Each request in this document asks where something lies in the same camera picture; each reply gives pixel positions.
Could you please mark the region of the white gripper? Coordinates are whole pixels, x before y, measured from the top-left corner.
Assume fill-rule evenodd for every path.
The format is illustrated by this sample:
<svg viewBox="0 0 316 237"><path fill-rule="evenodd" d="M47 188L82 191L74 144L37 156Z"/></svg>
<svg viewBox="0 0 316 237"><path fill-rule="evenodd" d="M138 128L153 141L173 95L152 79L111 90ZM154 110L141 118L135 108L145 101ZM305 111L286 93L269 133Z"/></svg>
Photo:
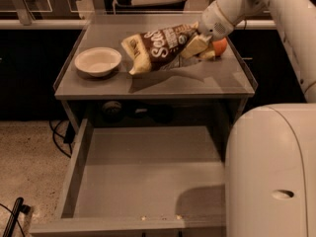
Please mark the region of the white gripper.
<svg viewBox="0 0 316 237"><path fill-rule="evenodd" d="M199 59L215 58L210 40L222 40L232 33L245 15L245 0L213 1L200 15L197 30L201 35L192 37L181 52L184 59L198 55Z"/></svg>

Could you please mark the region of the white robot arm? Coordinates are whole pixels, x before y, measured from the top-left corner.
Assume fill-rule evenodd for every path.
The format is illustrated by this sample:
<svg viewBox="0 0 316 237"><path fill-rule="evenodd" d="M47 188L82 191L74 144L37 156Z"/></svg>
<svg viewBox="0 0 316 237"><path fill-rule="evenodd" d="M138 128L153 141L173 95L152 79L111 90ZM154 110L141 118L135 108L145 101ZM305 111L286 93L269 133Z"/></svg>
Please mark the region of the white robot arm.
<svg viewBox="0 0 316 237"><path fill-rule="evenodd" d="M227 237L316 237L316 7L309 0L215 0L200 15L221 40L268 8L304 95L242 115L225 158Z"/></svg>

